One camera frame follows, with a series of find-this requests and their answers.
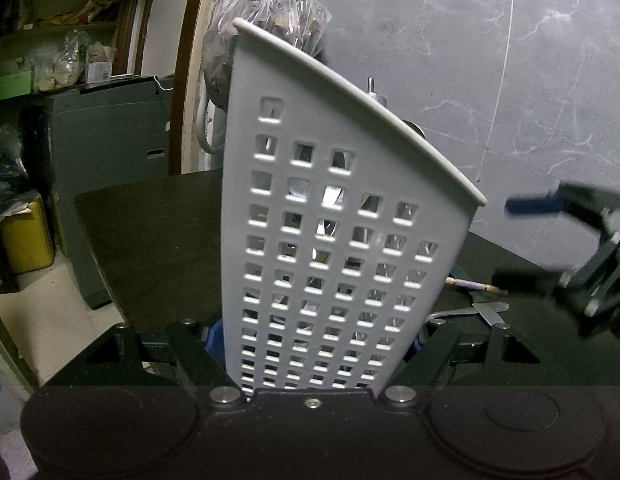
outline white plastic basket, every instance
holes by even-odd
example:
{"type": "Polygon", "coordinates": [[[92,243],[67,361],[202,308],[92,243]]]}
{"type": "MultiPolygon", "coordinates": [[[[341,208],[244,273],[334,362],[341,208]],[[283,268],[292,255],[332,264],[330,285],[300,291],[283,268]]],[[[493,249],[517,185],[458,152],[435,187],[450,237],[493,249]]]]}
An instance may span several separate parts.
{"type": "Polygon", "coordinates": [[[248,394],[377,394],[485,197],[363,91],[234,25],[221,210],[227,371],[248,394]]]}

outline floor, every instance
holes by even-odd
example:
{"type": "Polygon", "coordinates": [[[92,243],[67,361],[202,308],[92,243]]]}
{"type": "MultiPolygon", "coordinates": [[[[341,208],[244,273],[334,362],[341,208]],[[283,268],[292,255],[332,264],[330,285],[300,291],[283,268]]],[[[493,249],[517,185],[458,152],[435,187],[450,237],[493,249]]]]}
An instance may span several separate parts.
{"type": "Polygon", "coordinates": [[[0,316],[19,351],[43,383],[105,330],[122,321],[110,303],[91,310],[57,251],[47,269],[18,277],[20,291],[0,295],[0,316]]]}
{"type": "Polygon", "coordinates": [[[504,203],[560,180],[620,190],[620,0],[318,1],[325,63],[359,88],[374,76],[486,195],[472,231],[539,264],[593,254],[576,222],[504,203]]]}

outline yellow container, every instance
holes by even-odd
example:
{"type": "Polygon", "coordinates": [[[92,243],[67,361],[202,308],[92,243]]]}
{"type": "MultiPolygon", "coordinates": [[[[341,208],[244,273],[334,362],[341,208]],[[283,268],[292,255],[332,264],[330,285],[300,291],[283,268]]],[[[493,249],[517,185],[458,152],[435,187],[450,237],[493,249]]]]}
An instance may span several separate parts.
{"type": "Polygon", "coordinates": [[[49,267],[55,260],[42,198],[30,202],[28,208],[30,213],[8,216],[0,222],[1,238],[15,274],[49,267]]]}

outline blue object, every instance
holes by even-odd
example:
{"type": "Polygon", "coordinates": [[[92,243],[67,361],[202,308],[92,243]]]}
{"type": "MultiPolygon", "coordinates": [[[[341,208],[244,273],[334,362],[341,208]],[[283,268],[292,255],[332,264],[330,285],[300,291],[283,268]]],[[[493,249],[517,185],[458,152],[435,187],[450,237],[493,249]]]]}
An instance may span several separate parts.
{"type": "Polygon", "coordinates": [[[207,332],[203,347],[210,357],[225,368],[225,342],[223,340],[223,319],[214,323],[207,332]]]}
{"type": "Polygon", "coordinates": [[[506,201],[510,215],[546,215],[565,211],[567,204],[557,193],[548,195],[511,196],[506,201]]]}

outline black clamp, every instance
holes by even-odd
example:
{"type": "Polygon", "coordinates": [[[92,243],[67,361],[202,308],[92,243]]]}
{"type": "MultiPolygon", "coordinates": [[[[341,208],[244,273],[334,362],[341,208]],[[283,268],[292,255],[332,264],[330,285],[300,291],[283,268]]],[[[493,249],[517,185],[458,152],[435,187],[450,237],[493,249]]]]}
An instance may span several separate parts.
{"type": "Polygon", "coordinates": [[[505,209],[514,216],[569,214],[600,234],[599,248],[576,272],[498,272],[494,285],[552,295],[576,318],[582,336],[611,330],[620,338],[620,233],[609,222],[620,210],[620,193],[562,182],[545,196],[510,197],[505,209]]]}

